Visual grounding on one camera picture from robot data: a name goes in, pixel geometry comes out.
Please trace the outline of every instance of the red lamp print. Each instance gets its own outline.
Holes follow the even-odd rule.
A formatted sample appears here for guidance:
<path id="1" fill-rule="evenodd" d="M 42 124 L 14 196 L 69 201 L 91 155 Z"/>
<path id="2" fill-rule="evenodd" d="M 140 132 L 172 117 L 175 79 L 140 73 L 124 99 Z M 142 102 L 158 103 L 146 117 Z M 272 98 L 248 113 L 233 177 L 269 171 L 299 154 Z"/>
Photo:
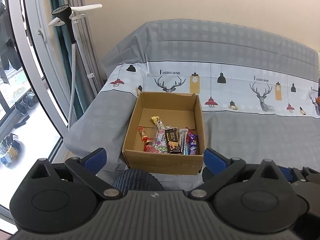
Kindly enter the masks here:
<path id="1" fill-rule="evenodd" d="M 110 84 L 113 84 L 114 87 L 118 87 L 120 84 L 124 84 L 124 82 L 117 78 L 116 81 L 113 81 Z"/>
<path id="2" fill-rule="evenodd" d="M 218 104 L 213 100 L 212 95 L 211 95 L 211 79 L 212 79 L 212 77 L 211 77 L 211 63 L 210 63 L 210 98 L 204 104 L 209 107 L 214 107 L 214 106 L 217 106 Z"/>
<path id="3" fill-rule="evenodd" d="M 113 87 L 118 87 L 120 84 L 124 84 L 124 82 L 119 79 L 120 69 L 121 67 L 119 68 L 118 78 L 115 81 L 110 83 L 110 84 L 113 84 Z"/>
<path id="4" fill-rule="evenodd" d="M 288 107 L 287 107 L 287 110 L 289 110 L 290 113 L 293 113 L 294 108 L 290 105 L 290 102 L 289 102 L 288 77 L 289 77 L 289 75 L 287 75 L 287 98 L 288 98 Z"/>
<path id="5" fill-rule="evenodd" d="M 207 102 L 204 103 L 205 105 L 208 105 L 209 107 L 217 106 L 218 104 L 213 100 L 212 97 L 209 98 Z"/>
<path id="6" fill-rule="evenodd" d="M 290 113 L 293 113 L 294 108 L 288 104 L 287 110 L 289 110 Z"/>

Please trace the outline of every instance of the glass door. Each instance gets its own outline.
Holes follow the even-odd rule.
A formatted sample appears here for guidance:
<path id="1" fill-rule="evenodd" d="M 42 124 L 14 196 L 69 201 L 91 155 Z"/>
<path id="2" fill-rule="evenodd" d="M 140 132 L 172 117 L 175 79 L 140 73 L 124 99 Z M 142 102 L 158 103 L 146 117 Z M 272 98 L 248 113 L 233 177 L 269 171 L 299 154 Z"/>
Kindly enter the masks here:
<path id="1" fill-rule="evenodd" d="M 24 0 L 0 0 L 0 218 L 38 158 L 53 157 L 67 132 L 37 56 Z"/>

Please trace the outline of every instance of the purple snack package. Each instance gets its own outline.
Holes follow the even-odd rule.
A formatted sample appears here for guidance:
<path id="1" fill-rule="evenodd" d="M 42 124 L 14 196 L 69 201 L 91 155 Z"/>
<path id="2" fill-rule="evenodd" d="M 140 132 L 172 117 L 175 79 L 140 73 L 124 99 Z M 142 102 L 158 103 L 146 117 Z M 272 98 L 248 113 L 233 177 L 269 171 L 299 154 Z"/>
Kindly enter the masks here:
<path id="1" fill-rule="evenodd" d="M 196 155 L 197 152 L 197 139 L 198 136 L 195 134 L 189 134 L 190 136 L 190 153 L 189 155 Z"/>

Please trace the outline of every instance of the yellow lamp print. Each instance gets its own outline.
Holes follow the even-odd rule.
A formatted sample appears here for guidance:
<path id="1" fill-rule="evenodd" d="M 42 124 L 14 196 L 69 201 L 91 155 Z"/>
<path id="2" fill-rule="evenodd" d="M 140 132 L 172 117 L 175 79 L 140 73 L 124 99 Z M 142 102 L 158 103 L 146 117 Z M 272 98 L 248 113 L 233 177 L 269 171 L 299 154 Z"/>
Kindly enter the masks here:
<path id="1" fill-rule="evenodd" d="M 200 77 L 196 73 L 196 63 L 195 72 L 190 76 L 190 94 L 200 94 Z"/>
<path id="2" fill-rule="evenodd" d="M 276 94 L 276 100 L 282 101 L 281 85 L 280 85 L 279 81 L 275 85 L 275 94 Z"/>

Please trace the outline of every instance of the wall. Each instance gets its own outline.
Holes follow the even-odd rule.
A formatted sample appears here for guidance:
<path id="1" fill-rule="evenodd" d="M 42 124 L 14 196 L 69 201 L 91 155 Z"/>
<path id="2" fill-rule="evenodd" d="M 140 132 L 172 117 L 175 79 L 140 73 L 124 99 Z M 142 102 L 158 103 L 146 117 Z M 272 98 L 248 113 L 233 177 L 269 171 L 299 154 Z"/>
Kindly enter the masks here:
<path id="1" fill-rule="evenodd" d="M 0 240 L 6 240 L 10 237 L 11 235 L 8 235 L 7 233 L 0 231 Z"/>
<path id="2" fill-rule="evenodd" d="M 320 49 L 320 0 L 85 0 L 98 58 L 147 21 L 188 18 L 245 25 Z"/>

